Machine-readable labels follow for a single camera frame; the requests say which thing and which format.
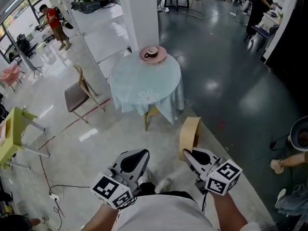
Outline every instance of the glossy floor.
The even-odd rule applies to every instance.
[[[153,182],[159,184],[171,177],[176,190],[187,191],[201,207],[202,195],[194,186],[195,175],[188,166],[178,159],[180,129],[187,116],[195,116],[186,107],[178,114],[175,125],[171,125],[163,116],[151,117],[148,131],[143,130],[142,117],[137,112],[122,114],[116,110],[110,98],[110,92],[97,68],[91,62],[86,50],[78,38],[71,39],[72,47],[68,51],[56,49],[58,43],[49,43],[50,54],[31,60],[35,66],[43,66],[43,74],[35,76],[26,73],[22,84],[16,84],[15,90],[8,89],[5,106],[26,109],[39,116],[36,121],[46,127],[41,132],[29,126],[23,136],[23,142],[36,149],[50,152],[49,158],[42,157],[42,163],[51,186],[55,184],[90,186],[98,174],[104,171],[122,152],[146,148],[150,151],[148,167]],[[64,90],[77,81],[77,72],[73,64],[82,66],[85,77],[99,93],[99,103],[105,102],[102,113],[92,100],[88,100],[77,112],[85,115],[88,124],[77,120],[68,113]],[[210,148],[218,156],[228,158],[228,154],[203,126],[200,147]],[[30,218],[48,215],[49,227],[57,230],[60,220],[54,212],[54,200],[49,197],[49,187],[44,177],[41,161],[36,154],[18,151],[16,162],[30,165],[31,170],[13,167],[2,171],[1,179],[6,191],[14,195],[13,206],[18,214],[28,214]],[[52,191],[60,196],[60,208],[65,215],[60,230],[80,230],[98,210],[101,202],[89,191],[70,187],[55,187]],[[258,222],[261,227],[273,225],[273,221],[244,175],[232,189],[236,204],[249,221]],[[218,219],[213,200],[207,197],[205,215],[214,227],[218,228]],[[38,226],[37,230],[46,230]]]
[[[244,42],[249,16],[237,4],[204,0],[205,16],[196,19],[183,14],[160,14],[161,44],[181,65],[184,95],[188,104],[240,165],[275,221],[283,216],[274,208],[282,188],[307,182],[307,166],[279,176],[270,169],[272,158],[284,157],[271,151],[270,142],[287,134],[302,114],[283,83],[268,71],[257,51],[260,40]],[[202,11],[202,3],[193,8]],[[191,14],[202,15],[191,11]],[[286,153],[286,139],[277,143]]]

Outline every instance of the round table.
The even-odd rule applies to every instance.
[[[115,107],[122,112],[146,116],[156,107],[173,124],[176,109],[184,109],[180,65],[169,54],[158,64],[147,64],[133,52],[116,63],[109,79]]]

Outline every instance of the chair back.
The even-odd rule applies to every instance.
[[[274,25],[269,30],[269,35],[272,36],[279,28],[280,25]]]
[[[73,67],[77,70],[77,72],[79,73],[79,80],[78,80],[78,85],[82,85],[82,79],[83,79],[83,72],[82,69],[79,65],[73,65]]]

